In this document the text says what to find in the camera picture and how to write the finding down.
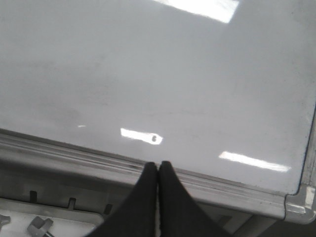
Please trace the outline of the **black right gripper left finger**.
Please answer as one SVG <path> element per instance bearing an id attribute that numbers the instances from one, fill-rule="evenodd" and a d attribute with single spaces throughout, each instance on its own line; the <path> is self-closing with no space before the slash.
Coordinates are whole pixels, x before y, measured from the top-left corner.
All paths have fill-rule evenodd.
<path id="1" fill-rule="evenodd" d="M 90 237 L 155 236 L 158 171 L 145 164 L 137 183 L 122 205 Z"/>

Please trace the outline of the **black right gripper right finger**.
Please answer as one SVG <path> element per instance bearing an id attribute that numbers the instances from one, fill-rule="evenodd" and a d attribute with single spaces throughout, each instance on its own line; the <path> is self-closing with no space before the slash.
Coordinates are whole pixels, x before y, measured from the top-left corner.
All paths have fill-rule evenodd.
<path id="1" fill-rule="evenodd" d="M 168 161 L 163 161 L 159 167 L 158 195 L 162 237 L 227 237 L 229 235 L 197 205 Z"/>

